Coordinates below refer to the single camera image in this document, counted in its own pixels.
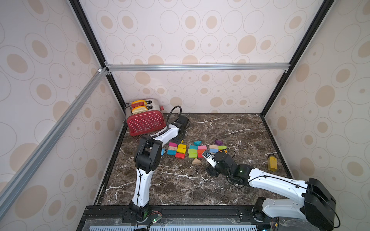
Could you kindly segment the lime green block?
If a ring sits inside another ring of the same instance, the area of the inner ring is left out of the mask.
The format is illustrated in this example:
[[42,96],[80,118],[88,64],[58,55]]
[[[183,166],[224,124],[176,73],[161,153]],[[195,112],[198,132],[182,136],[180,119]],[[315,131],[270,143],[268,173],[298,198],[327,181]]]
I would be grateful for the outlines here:
[[197,151],[196,149],[189,149],[189,150],[188,150],[188,153],[189,153],[189,154],[197,154],[197,153],[198,153],[198,151]]
[[197,158],[198,157],[198,154],[197,153],[189,153],[188,154],[188,157],[189,158]]

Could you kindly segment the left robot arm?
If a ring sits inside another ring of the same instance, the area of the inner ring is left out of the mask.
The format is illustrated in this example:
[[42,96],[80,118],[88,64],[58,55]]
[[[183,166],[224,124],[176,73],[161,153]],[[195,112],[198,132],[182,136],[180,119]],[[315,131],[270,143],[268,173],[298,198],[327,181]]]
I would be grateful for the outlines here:
[[138,220],[145,220],[148,215],[151,180],[160,164],[162,147],[170,141],[180,143],[186,129],[187,125],[173,122],[156,134],[141,137],[134,157],[137,173],[135,193],[129,204]]

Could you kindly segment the natural wood triangular block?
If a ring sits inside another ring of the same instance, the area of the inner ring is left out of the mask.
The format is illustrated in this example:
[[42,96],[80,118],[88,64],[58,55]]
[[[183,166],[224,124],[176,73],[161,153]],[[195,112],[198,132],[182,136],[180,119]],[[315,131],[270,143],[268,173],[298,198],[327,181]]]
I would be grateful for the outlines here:
[[193,161],[192,161],[192,164],[193,165],[197,165],[197,164],[201,164],[201,161],[197,158],[195,158]]

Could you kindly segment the magenta rectangular block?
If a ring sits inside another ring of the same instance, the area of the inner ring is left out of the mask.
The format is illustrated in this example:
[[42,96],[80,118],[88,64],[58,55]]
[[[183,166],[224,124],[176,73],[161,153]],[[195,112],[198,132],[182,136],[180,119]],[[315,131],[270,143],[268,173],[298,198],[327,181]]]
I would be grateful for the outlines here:
[[170,143],[169,143],[169,146],[170,146],[170,147],[177,147],[177,146],[178,146],[178,144],[176,144],[176,143],[174,143],[174,142],[170,142]]

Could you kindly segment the pink rectangular block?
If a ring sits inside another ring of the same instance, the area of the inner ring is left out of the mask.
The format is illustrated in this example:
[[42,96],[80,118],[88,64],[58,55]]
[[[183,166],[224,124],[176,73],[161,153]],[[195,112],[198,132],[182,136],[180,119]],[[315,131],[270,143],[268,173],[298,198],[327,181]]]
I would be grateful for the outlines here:
[[206,150],[207,146],[206,145],[200,145],[198,146],[198,150]]

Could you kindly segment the light blue rectangular block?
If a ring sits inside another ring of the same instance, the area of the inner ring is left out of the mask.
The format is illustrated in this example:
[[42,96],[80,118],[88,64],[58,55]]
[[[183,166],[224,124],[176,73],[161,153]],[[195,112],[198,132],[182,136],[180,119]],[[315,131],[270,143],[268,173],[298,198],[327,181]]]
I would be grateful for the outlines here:
[[215,153],[218,153],[219,150],[218,149],[213,149],[213,148],[210,148],[209,150],[212,154],[215,154]]

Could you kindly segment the purple triangular block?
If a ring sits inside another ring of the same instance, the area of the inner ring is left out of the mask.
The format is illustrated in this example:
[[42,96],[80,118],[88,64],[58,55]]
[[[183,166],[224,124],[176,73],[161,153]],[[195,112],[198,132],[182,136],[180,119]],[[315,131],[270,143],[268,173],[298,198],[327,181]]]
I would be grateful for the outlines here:
[[217,146],[223,146],[223,145],[224,145],[224,142],[223,142],[223,141],[216,140],[216,141],[215,141],[215,144],[216,144]]

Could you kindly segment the orange-red rectangular block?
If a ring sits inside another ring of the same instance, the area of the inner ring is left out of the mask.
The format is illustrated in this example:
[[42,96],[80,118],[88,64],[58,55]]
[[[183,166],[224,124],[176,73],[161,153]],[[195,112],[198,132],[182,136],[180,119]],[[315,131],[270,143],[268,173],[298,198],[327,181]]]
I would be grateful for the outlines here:
[[205,151],[205,149],[197,150],[198,154],[203,154]]

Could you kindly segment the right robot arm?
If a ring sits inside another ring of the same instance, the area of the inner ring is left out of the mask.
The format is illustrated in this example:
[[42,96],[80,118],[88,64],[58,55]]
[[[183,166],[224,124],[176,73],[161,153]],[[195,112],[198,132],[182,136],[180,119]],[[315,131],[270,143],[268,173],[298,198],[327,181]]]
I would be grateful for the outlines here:
[[266,218],[297,218],[309,222],[324,231],[338,227],[340,219],[335,211],[336,200],[320,180],[293,180],[264,172],[247,164],[237,164],[225,150],[202,154],[213,177],[225,176],[228,183],[238,189],[258,188],[284,196],[284,199],[259,197],[255,203],[253,218],[262,222]]

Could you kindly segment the teal rectangular block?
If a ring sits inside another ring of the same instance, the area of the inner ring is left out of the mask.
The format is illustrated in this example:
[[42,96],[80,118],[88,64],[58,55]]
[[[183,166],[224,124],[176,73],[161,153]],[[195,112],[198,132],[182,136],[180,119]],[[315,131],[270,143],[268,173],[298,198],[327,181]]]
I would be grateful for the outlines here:
[[197,150],[198,149],[198,146],[196,146],[196,145],[190,145],[189,146],[189,149],[191,149],[191,150]]
[[170,156],[176,156],[176,154],[177,154],[176,150],[168,150],[167,152],[167,155],[170,155]]

